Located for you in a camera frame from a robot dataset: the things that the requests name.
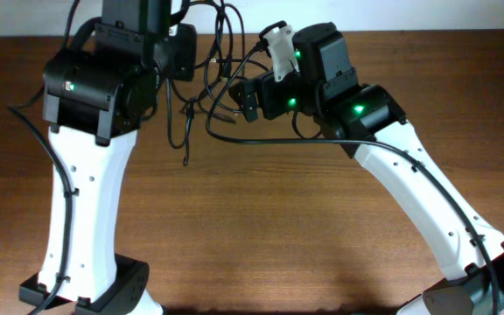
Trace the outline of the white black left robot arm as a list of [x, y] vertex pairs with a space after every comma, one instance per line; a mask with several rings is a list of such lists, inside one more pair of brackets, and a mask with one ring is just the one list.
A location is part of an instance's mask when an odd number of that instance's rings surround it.
[[41, 269], [18, 289], [34, 313], [73, 304], [78, 314], [160, 314], [146, 262], [119, 255], [123, 176], [158, 90], [190, 81], [196, 31], [187, 1], [106, 1], [99, 17], [66, 29], [45, 65], [38, 98], [49, 124], [37, 139], [52, 160], [49, 238]]

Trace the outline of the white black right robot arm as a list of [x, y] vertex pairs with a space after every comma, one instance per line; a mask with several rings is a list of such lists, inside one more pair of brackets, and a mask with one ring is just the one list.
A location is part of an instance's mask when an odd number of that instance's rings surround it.
[[245, 118], [310, 116], [392, 195], [428, 244], [443, 279], [402, 314], [497, 314], [504, 310], [504, 234], [484, 220], [424, 149], [404, 110], [376, 84], [361, 84], [332, 23], [266, 27], [256, 46], [272, 59], [231, 87]]

